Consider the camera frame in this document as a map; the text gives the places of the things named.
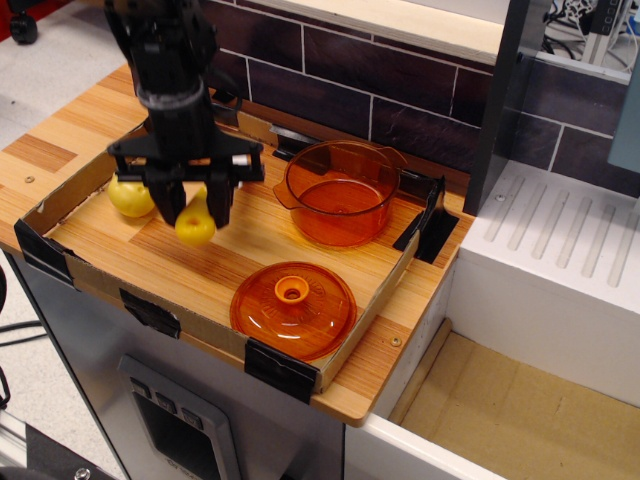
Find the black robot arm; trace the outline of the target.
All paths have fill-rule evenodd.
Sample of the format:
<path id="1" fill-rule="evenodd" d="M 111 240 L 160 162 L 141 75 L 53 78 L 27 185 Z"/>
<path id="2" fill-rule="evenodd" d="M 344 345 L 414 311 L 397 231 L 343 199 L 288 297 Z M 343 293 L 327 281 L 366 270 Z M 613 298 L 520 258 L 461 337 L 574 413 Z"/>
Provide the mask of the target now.
<path id="1" fill-rule="evenodd" d="M 216 125 L 206 84 L 215 27 L 197 1 L 106 1 L 103 8 L 148 112 L 142 132 L 108 148 L 118 179 L 146 186 L 170 225 L 186 207 L 185 183 L 201 182 L 210 216 L 225 227 L 235 188 L 263 181 L 264 167 L 260 144 Z"/>

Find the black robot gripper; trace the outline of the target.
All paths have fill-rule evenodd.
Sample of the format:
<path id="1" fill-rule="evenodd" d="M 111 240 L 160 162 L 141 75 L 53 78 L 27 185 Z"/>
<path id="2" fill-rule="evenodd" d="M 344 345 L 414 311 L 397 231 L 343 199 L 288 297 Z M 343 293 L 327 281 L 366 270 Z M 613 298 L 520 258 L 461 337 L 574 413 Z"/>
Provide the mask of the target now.
<path id="1" fill-rule="evenodd" d="M 203 84 L 168 94 L 138 84 L 135 93 L 148 112 L 145 127 L 107 148 L 120 177 L 149 184 L 156 208 L 171 226 L 186 206 L 181 182 L 203 181 L 208 211 L 218 229 L 226 227 L 234 186 L 264 180 L 262 146 L 218 128 Z"/>

